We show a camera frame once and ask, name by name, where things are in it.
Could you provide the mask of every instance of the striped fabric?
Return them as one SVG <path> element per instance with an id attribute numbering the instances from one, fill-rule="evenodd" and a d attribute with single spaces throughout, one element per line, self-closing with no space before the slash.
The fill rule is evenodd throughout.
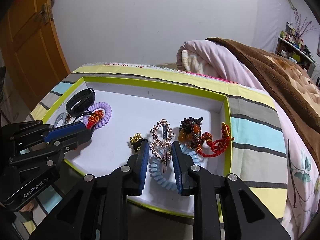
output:
<path id="1" fill-rule="evenodd" d="M 80 67 L 52 89 L 26 121 L 42 119 L 56 100 L 84 76 L 157 80 L 225 94 L 230 107 L 231 132 L 235 137 L 232 143 L 230 171 L 237 174 L 274 216 L 281 220 L 287 198 L 287 158 L 279 118 L 270 96 L 261 91 L 217 81 L 213 78 L 198 77 L 171 70 L 164 71 L 164 69 L 155 71 L 150 68 L 155 67 L 141 68 L 141 66 L 121 64 Z M 61 175 L 61 179 L 66 180 L 66 176 Z M 59 185 L 60 180 L 38 196 L 39 205 L 33 211 L 33 224 L 38 225 L 76 183 L 74 180 L 63 189 L 63 185 Z"/>

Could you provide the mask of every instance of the black fitness band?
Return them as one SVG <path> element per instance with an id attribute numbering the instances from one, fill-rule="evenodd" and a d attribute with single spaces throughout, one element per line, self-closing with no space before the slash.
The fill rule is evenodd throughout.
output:
<path id="1" fill-rule="evenodd" d="M 82 114 L 90 106 L 93 105 L 95 99 L 93 88 L 88 88 L 76 93 L 66 104 L 66 110 L 71 117 Z"/>

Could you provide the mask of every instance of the wooden door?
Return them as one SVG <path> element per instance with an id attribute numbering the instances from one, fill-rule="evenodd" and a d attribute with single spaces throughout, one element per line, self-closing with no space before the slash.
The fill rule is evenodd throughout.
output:
<path id="1" fill-rule="evenodd" d="M 15 0 L 0 22 L 0 49 L 13 84 L 30 110 L 70 73 L 50 0 Z"/>

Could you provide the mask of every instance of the hair clip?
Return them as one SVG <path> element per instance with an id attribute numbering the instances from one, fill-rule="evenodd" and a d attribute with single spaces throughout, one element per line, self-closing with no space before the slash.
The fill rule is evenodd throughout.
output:
<path id="1" fill-rule="evenodd" d="M 140 150 L 140 146 L 143 141 L 148 141 L 148 139 L 143 139 L 141 137 L 141 133 L 136 133 L 133 137 L 130 137 L 130 144 L 132 145 L 135 153 Z"/>
<path id="2" fill-rule="evenodd" d="M 162 138 L 163 141 L 161 142 L 158 138 L 157 131 L 162 126 Z M 170 124 L 167 122 L 166 119 L 161 119 L 161 121 L 157 122 L 157 125 L 153 126 L 153 129 L 150 130 L 152 133 L 153 141 L 150 145 L 150 149 L 154 157 L 161 161 L 162 163 L 162 171 L 166 173 L 167 171 L 167 160 L 170 160 L 171 156 L 171 139 L 173 137 L 172 129 L 170 128 Z M 156 146 L 162 148 L 162 154 L 158 152 Z"/>

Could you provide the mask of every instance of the brown blanket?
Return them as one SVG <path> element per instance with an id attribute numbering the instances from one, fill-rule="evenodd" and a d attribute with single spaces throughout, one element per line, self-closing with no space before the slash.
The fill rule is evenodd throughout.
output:
<path id="1" fill-rule="evenodd" d="M 320 90 L 308 76 L 306 71 L 303 70 L 298 64 L 276 54 L 270 53 L 269 56 L 265 56 L 276 65 L 284 69 L 289 76 L 291 85 L 303 96 L 303 98 L 320 116 Z"/>
<path id="2" fill-rule="evenodd" d="M 226 47 L 260 81 L 264 89 L 281 106 L 311 153 L 320 170 L 320 117 L 291 85 L 282 67 L 265 57 L 274 54 L 232 40 L 208 38 Z"/>

